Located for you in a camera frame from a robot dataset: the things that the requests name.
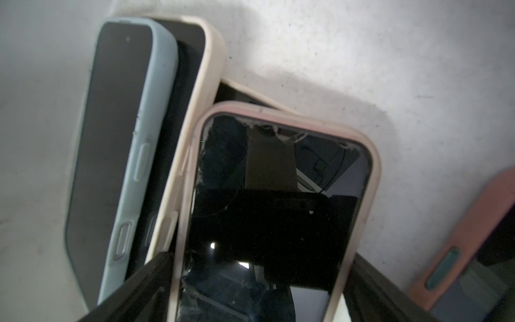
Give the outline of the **white case phone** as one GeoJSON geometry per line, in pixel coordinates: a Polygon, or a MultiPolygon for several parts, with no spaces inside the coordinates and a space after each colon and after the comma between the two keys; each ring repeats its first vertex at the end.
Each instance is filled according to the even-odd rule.
{"type": "Polygon", "coordinates": [[[227,57],[222,35],[205,19],[157,13],[150,18],[176,38],[179,63],[135,229],[127,278],[173,245],[190,135],[197,118],[214,103],[227,57]]]}

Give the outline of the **blue case phone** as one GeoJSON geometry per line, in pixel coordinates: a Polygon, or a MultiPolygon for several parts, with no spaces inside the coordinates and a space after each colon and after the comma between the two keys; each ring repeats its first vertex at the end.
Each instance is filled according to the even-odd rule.
{"type": "Polygon", "coordinates": [[[177,68],[177,41],[157,21],[112,17],[102,25],[64,237],[87,310],[126,276],[177,68]]]}

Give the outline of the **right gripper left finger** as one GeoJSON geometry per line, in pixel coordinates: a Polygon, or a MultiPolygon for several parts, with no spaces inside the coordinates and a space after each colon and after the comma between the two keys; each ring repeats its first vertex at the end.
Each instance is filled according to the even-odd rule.
{"type": "Polygon", "coordinates": [[[161,252],[81,321],[166,321],[173,255],[161,252]]]}

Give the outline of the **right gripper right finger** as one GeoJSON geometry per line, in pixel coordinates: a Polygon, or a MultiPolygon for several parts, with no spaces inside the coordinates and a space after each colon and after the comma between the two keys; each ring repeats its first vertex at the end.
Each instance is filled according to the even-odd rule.
{"type": "Polygon", "coordinates": [[[343,291],[352,321],[434,321],[396,285],[359,254],[343,291]]]}

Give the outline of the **dark phone bottom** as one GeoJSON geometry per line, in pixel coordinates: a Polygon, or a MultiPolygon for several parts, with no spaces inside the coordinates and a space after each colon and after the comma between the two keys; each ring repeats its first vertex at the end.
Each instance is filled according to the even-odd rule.
{"type": "Polygon", "coordinates": [[[338,321],[378,188],[353,128],[238,101],[193,130],[169,321],[338,321]]]}

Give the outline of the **white plastic storage box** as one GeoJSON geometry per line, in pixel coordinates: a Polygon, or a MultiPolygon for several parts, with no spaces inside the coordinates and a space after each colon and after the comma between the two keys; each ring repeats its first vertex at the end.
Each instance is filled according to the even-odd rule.
{"type": "Polygon", "coordinates": [[[97,33],[110,15],[201,16],[224,75],[377,146],[359,253],[397,287],[514,165],[513,1],[2,1],[1,320],[85,313],[65,208],[97,33]]]}

